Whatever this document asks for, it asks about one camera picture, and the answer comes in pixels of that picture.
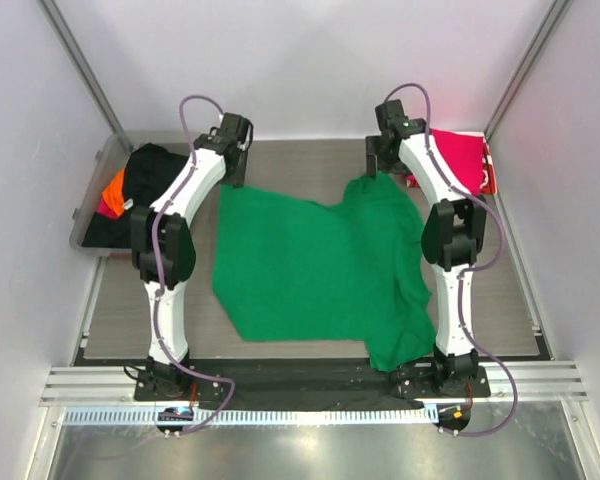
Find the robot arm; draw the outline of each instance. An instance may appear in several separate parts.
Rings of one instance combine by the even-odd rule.
[[[184,332],[184,295],[196,261],[189,227],[214,185],[218,182],[234,186],[244,184],[246,142],[252,129],[253,125],[246,118],[224,114],[219,128],[213,128],[209,134],[203,134],[195,140],[195,163],[190,155],[167,191],[149,208],[136,207],[131,214],[132,261],[140,271],[153,318],[155,295],[160,283],[151,230],[157,213],[164,210],[158,228],[158,241],[165,291],[161,295],[157,319],[164,344],[184,366],[189,365],[189,346]],[[191,377],[171,363],[152,328],[149,356],[145,370],[138,373],[134,398],[138,401],[178,398],[190,391],[191,381]]]
[[[422,251],[434,271],[438,292],[433,393],[464,396],[466,385],[476,380],[483,369],[478,366],[478,352],[461,328],[458,310],[459,287],[463,282],[462,316],[471,333],[472,273],[465,273],[462,279],[459,274],[476,263],[482,250],[486,212],[455,191],[469,193],[444,161],[433,137],[429,138],[429,148],[438,165],[431,161],[424,120],[409,119],[399,100],[376,107],[376,118],[381,135],[366,138],[367,173],[372,176],[377,170],[412,173],[431,208],[422,234]]]

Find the metal frame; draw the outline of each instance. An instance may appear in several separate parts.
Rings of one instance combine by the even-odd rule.
[[[512,389],[496,363],[482,363],[492,396],[475,402],[510,402]],[[573,362],[507,362],[518,387],[519,401],[586,400],[587,394]],[[57,367],[51,370],[42,393],[42,407],[143,405],[133,400],[135,383],[121,367]],[[460,398],[424,398],[425,403],[459,403]],[[185,405],[186,402],[164,402]]]
[[[502,94],[502,97],[500,97],[498,106],[493,112],[493,115],[491,115],[489,123],[487,123],[484,131],[487,143],[491,141],[491,138],[500,126],[502,119],[518,95],[520,88],[524,84],[525,80],[529,77],[529,74],[536,65],[538,58],[540,58],[540,54],[544,51],[544,48],[549,43],[553,33],[556,31],[558,25],[560,25],[560,22],[564,18],[572,3],[573,0],[554,0],[549,7],[547,14],[540,23],[540,27],[533,36],[527,51],[522,56],[522,60],[520,61],[518,68],[516,68],[516,71],[513,74],[513,77],[511,77],[507,88]]]
[[[65,414],[66,408],[64,407],[45,409],[45,418],[36,441],[29,471],[25,477],[28,480],[46,480],[49,477]]]
[[[104,90],[102,90],[102,87],[93,73],[93,70],[91,70],[89,62],[87,62],[84,53],[82,53],[82,49],[73,36],[69,25],[67,25],[67,21],[64,19],[62,12],[60,12],[56,1],[38,0],[38,3],[40,3],[43,12],[49,19],[51,26],[58,35],[60,43],[62,43],[62,46],[65,48],[67,55],[69,55],[73,66],[76,68],[78,74],[82,78],[87,90],[89,90],[93,101],[100,109],[100,113],[102,113],[102,116],[106,120],[107,124],[109,124],[109,128],[113,133],[118,135],[118,138],[120,139],[120,142],[125,150],[131,153],[133,146],[129,141],[129,137],[127,137],[124,128],[122,128],[122,124],[118,120],[116,113],[113,111],[113,107],[109,103],[109,99],[105,95]]]
[[[592,428],[591,403],[563,401],[562,408],[585,476],[600,479],[600,448]]]
[[[66,426],[174,426],[178,420],[160,418],[162,408],[155,405],[131,407],[69,407],[64,418]],[[203,422],[213,410],[193,409],[189,425]],[[413,425],[438,423],[435,404],[418,410],[322,412],[223,410],[213,419],[213,427],[300,427],[327,425]]]

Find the red cloth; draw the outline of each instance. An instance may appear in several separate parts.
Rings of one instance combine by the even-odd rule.
[[[100,199],[100,205],[98,205],[97,213],[104,215],[105,217],[113,218],[116,220],[119,216],[109,208],[109,205],[103,199]]]
[[[484,180],[484,138],[434,129],[431,133],[438,150],[456,178],[473,195],[479,195]],[[415,186],[413,175],[408,175],[407,180]]]

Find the white wall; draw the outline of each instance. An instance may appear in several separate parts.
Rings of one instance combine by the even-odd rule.
[[[0,2],[0,480],[22,478],[77,338],[93,261],[69,248],[71,214],[107,135],[36,2]]]
[[[600,0],[573,3],[492,146],[551,345],[600,418]]]
[[[263,139],[363,136],[406,81],[430,90],[436,127],[480,130],[551,1],[58,3],[126,129],[180,130],[180,99],[205,93]]]

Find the purple cable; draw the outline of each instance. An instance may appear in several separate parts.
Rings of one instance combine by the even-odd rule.
[[[189,95],[180,100],[180,106],[178,107],[178,111],[180,112],[180,123],[182,123],[182,130],[184,130],[184,136],[187,139],[187,145],[189,145],[189,152],[191,152],[191,155],[193,157],[193,165],[195,166],[197,161],[195,153],[196,149],[193,147],[193,137],[191,136],[191,131],[189,130],[189,126],[187,125],[187,120],[184,118],[184,106],[189,100],[204,100],[205,102],[209,102],[218,109],[220,115],[224,115],[224,111],[222,110],[222,107],[218,102],[216,102],[213,98],[204,95]]]
[[[476,205],[484,208],[487,211],[487,213],[494,219],[496,224],[498,225],[498,235],[500,237],[500,245],[498,247],[498,251],[495,254],[495,256],[489,262],[485,263],[484,265],[476,265],[474,267],[464,268],[458,274],[458,279],[460,280],[460,282],[459,282],[460,286],[458,288],[458,316],[460,319],[460,328],[462,328],[462,331],[464,332],[464,334],[467,337],[467,339],[469,340],[469,342],[474,346],[474,348],[478,352],[489,357],[489,359],[491,359],[496,364],[498,364],[498,366],[500,366],[500,368],[502,368],[505,375],[509,379],[509,382],[511,383],[511,390],[513,393],[513,403],[511,405],[511,411],[499,425],[496,425],[495,427],[490,428],[488,430],[484,430],[482,432],[457,432],[454,430],[450,430],[448,428],[443,428],[443,430],[445,432],[450,433],[452,435],[458,435],[461,437],[472,437],[472,438],[484,437],[484,436],[499,432],[504,427],[506,427],[509,424],[509,422],[511,422],[511,420],[515,416],[516,411],[518,409],[518,388],[516,386],[516,381],[513,378],[513,375],[511,374],[511,371],[504,364],[504,362],[502,360],[500,360],[497,356],[495,356],[493,353],[491,353],[489,350],[484,348],[482,345],[480,345],[476,341],[476,339],[473,338],[473,335],[471,334],[471,332],[469,332],[467,323],[464,318],[463,308],[462,308],[462,293],[463,293],[463,289],[464,289],[464,282],[462,280],[464,279],[465,274],[467,274],[469,272],[480,272],[480,271],[483,271],[483,270],[493,267],[498,262],[498,260],[502,256],[502,252],[504,251],[504,249],[507,246],[507,237],[504,233],[504,225],[502,224],[502,220],[500,219],[500,216],[496,213],[496,211],[490,205],[488,205],[486,202],[484,202],[484,201],[480,200],[479,198],[476,198],[473,195],[452,185],[451,182],[449,181],[449,178],[445,175],[444,171],[442,170],[442,167],[438,163],[436,156],[433,154],[433,151],[431,150],[431,140],[430,140],[431,99],[429,98],[429,94],[427,93],[425,88],[418,83],[404,83],[402,85],[397,86],[393,90],[391,90],[391,92],[389,93],[389,95],[386,96],[384,101],[385,102],[389,101],[394,94],[396,94],[400,90],[403,90],[403,89],[409,88],[409,87],[417,88],[418,90],[420,90],[420,92],[422,92],[422,95],[424,96],[424,101],[426,104],[426,118],[425,118],[426,124],[425,124],[425,132],[424,132],[424,143],[425,143],[425,146],[427,147],[427,156],[431,160],[431,163],[435,167],[436,171],[438,172],[438,174],[440,175],[440,177],[442,178],[444,183],[447,185],[447,187],[449,187],[449,189],[451,191],[453,191],[454,193],[457,193],[458,195],[463,196],[464,198],[475,203]]]

